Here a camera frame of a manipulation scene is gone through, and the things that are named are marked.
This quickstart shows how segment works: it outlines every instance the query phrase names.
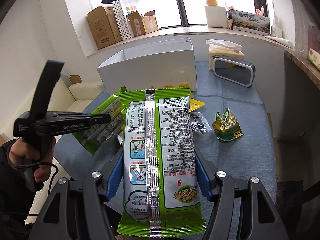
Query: blue gripper pad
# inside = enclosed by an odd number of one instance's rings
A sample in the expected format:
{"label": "blue gripper pad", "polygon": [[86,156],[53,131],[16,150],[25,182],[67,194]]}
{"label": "blue gripper pad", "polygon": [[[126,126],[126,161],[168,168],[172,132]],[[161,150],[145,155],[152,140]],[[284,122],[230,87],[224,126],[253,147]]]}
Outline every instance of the blue gripper pad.
{"label": "blue gripper pad", "polygon": [[200,187],[201,193],[203,196],[210,201],[213,197],[211,187],[210,187],[210,179],[208,174],[206,173],[202,163],[200,162],[198,156],[195,154],[196,157],[196,173],[197,173],[197,180],[198,185]]}
{"label": "blue gripper pad", "polygon": [[123,176],[123,152],[118,159],[116,165],[113,168],[113,171],[108,180],[108,190],[106,192],[107,202],[111,200],[117,193],[120,181]]}
{"label": "blue gripper pad", "polygon": [[[213,197],[213,194],[210,187],[209,176],[206,173],[198,156],[195,155],[195,157],[196,157],[196,173],[197,173],[198,185],[200,187],[202,195],[205,196],[208,200],[210,200]],[[123,176],[123,153],[121,154],[116,165],[114,166],[113,171],[108,180],[108,190],[106,193],[107,202],[110,201],[111,198],[116,195],[122,176]]]}

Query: green snack bag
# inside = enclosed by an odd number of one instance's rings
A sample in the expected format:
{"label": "green snack bag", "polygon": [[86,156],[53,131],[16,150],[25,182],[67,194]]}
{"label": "green snack bag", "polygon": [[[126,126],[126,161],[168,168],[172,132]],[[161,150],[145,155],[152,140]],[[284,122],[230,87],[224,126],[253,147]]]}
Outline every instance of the green snack bag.
{"label": "green snack bag", "polygon": [[123,122],[122,115],[120,114],[121,107],[119,100],[119,93],[122,91],[126,91],[126,88],[119,88],[112,96],[110,96],[91,113],[110,114],[111,121],[109,123],[95,124],[90,128],[90,130],[73,133],[74,137],[92,155],[96,153],[100,145],[107,140]]}
{"label": "green snack bag", "polygon": [[239,122],[230,112],[229,106],[225,109],[222,117],[219,112],[216,113],[216,120],[212,126],[217,135],[217,139],[221,141],[232,141],[243,135]]}
{"label": "green snack bag", "polygon": [[120,93],[124,208],[118,233],[172,237],[203,233],[189,88]]}

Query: cable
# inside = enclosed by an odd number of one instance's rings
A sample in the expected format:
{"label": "cable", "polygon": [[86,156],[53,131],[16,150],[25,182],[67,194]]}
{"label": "cable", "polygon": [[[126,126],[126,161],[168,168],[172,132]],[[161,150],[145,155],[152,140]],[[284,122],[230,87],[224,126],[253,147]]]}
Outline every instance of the cable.
{"label": "cable", "polygon": [[6,215],[10,215],[10,214],[15,214],[15,215],[23,215],[23,216],[38,216],[38,214],[27,214],[27,213],[21,213],[21,212],[2,212],[0,211],[2,214],[6,214]]}
{"label": "cable", "polygon": [[[15,169],[27,169],[27,168],[32,168],[34,166],[39,166],[39,165],[47,165],[47,166],[54,167],[56,169],[56,171],[53,173],[53,175],[50,179],[49,188],[48,188],[48,196],[49,196],[50,191],[51,191],[52,181],[53,181],[54,177],[57,175],[57,173],[59,172],[59,169],[56,165],[54,165],[53,163],[49,163],[49,162],[39,162],[39,163],[32,163],[32,164],[27,164],[27,165],[16,165],[13,163],[10,163],[10,164]],[[25,213],[20,213],[20,212],[9,212],[6,214],[17,214],[17,215],[28,215],[28,216],[38,216],[39,215],[39,214],[25,214]]]}

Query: white tube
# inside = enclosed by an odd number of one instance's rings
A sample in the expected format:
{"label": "white tube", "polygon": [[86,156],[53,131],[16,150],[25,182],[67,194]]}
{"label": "white tube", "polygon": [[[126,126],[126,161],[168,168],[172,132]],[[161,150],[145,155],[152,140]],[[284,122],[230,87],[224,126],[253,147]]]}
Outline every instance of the white tube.
{"label": "white tube", "polygon": [[270,40],[279,42],[280,44],[287,46],[288,48],[291,48],[291,41],[283,39],[283,38],[278,38],[278,37],[271,37],[271,36],[264,36],[265,38],[268,38]]}

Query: blue tablecloth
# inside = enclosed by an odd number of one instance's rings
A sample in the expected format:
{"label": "blue tablecloth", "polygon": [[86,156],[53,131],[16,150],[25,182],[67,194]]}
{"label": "blue tablecloth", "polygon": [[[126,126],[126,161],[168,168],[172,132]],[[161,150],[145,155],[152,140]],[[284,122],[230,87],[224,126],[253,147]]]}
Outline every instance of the blue tablecloth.
{"label": "blue tablecloth", "polygon": [[[227,106],[239,121],[243,136],[225,143],[217,140],[212,130],[207,136],[194,137],[194,144],[200,149],[205,159],[212,161],[219,170],[228,172],[232,177],[249,179],[257,176],[269,192],[273,201],[276,199],[276,159],[267,112],[256,85],[250,88],[218,78],[209,70],[208,62],[196,62],[198,90],[193,92],[194,99],[205,102],[199,109],[209,124],[215,120],[215,113],[222,113]],[[102,92],[85,109],[91,113],[106,98]],[[54,149],[54,157],[74,178],[81,179],[99,171],[106,161],[113,159],[119,148],[116,138],[106,141],[92,156],[71,135],[63,135]],[[117,195],[108,205],[122,213],[122,182]],[[213,203],[201,196],[202,216],[208,221]],[[240,199],[235,200],[233,221],[229,239],[236,238],[240,211]],[[184,236],[184,239],[201,239],[200,235]]]}

